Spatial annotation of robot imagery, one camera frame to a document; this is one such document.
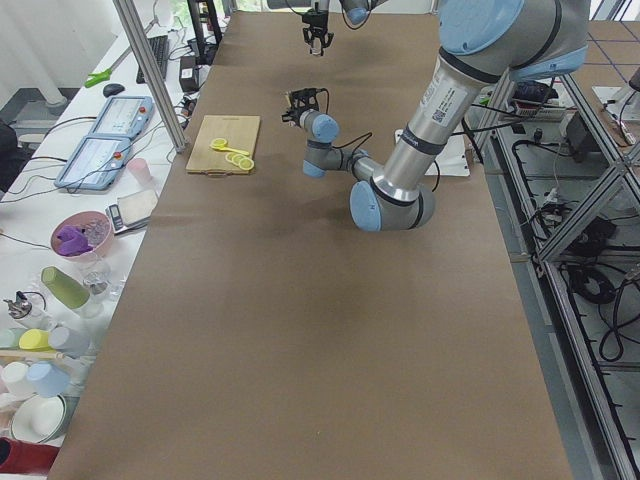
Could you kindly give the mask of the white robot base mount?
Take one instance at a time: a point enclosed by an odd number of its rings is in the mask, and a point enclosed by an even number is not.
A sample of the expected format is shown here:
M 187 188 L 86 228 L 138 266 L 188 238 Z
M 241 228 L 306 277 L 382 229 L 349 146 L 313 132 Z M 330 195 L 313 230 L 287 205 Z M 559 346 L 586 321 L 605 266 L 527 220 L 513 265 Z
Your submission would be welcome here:
M 426 176 L 467 177 L 470 175 L 465 138 L 460 135 L 460 129 L 456 132 L 458 136 L 452 136 L 448 140 L 444 150 L 425 173 Z

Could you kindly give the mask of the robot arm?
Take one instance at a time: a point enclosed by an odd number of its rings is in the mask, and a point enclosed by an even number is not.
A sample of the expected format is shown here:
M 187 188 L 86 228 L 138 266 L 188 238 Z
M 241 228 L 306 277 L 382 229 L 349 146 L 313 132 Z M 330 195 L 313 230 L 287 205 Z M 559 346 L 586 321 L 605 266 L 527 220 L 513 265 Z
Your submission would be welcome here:
M 384 4 L 374 0 L 339 1 L 341 15 L 346 26 L 357 30 L 364 25 L 373 11 Z M 309 53 L 323 56 L 332 44 L 334 33 L 329 31 L 329 1 L 277 1 L 276 8 L 287 8 L 301 17 L 302 35 Z
M 433 215 L 435 198 L 422 180 L 480 91 L 508 74 L 514 82 L 580 68 L 587 54 L 586 1 L 441 1 L 439 56 L 432 80 L 380 165 L 359 148 L 334 146 L 338 123 L 315 106 L 317 89 L 287 95 L 283 114 L 305 131 L 306 175 L 348 171 L 353 222 L 363 231 L 411 230 Z

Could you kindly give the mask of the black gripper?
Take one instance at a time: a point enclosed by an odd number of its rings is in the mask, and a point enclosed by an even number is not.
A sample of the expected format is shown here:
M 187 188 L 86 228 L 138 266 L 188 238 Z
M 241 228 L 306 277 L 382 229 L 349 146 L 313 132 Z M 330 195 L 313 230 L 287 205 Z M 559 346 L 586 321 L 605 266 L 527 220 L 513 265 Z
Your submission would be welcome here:
M 302 34 L 304 42 L 309 48 L 309 53 L 314 53 L 314 38 L 320 38 L 320 55 L 323 56 L 333 41 L 334 34 L 329 32 L 328 11 L 309 9 L 302 14 Z
M 306 112 L 312 111 L 313 105 L 309 105 L 307 102 L 300 103 L 298 99 L 298 91 L 287 91 L 284 96 L 289 113 L 282 114 L 281 120 L 284 123 L 300 125 L 303 122 L 302 116 Z

